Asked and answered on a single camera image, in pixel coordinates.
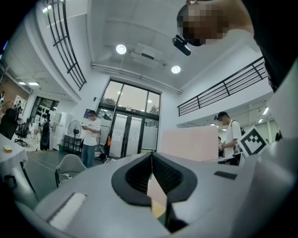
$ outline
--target green floor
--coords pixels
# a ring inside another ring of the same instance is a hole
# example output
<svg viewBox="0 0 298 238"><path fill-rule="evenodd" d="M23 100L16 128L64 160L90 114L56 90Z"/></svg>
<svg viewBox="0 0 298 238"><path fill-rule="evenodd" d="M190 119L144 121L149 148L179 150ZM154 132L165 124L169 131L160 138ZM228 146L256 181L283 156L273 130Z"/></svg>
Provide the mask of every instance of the green floor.
<svg viewBox="0 0 298 238"><path fill-rule="evenodd" d="M55 168L62 161L67 152L59 153L58 151L47 152L27 152L28 162L25 170L35 189L35 194L30 189L21 168L16 168L13 175L16 177L17 186L10 186L17 200L34 209L39 201L57 188L55 181ZM95 165L102 164L101 161L95 160Z"/></svg>

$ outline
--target backpack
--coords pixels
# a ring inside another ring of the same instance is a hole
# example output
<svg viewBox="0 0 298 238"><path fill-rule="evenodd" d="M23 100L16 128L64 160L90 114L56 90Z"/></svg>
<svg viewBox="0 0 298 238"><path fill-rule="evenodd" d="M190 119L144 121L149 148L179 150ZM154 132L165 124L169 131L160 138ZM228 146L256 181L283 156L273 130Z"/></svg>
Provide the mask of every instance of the backpack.
<svg viewBox="0 0 298 238"><path fill-rule="evenodd" d="M240 132L241 132L242 136L246 133L245 130L243 129L243 127L240 127Z"/></svg>

